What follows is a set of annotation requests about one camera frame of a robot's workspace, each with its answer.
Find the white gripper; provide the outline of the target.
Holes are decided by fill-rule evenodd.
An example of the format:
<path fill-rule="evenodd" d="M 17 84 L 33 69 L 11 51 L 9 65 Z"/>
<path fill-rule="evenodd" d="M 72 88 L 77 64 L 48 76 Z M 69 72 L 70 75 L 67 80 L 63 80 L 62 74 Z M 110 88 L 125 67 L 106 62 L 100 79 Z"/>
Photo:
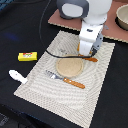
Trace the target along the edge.
<path fill-rule="evenodd" d="M 79 53 L 81 55 L 88 56 L 90 52 L 95 54 L 100 49 L 103 41 L 102 29 L 102 25 L 90 25 L 82 22 L 79 34 Z"/>

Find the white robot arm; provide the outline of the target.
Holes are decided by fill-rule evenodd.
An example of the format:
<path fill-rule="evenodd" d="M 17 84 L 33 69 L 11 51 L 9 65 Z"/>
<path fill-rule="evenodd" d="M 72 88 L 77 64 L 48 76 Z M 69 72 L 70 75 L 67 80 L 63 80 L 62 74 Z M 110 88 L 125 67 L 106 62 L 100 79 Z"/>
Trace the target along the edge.
<path fill-rule="evenodd" d="M 82 20 L 79 53 L 94 56 L 103 41 L 101 32 L 112 0 L 57 0 L 56 4 L 62 18 Z"/>

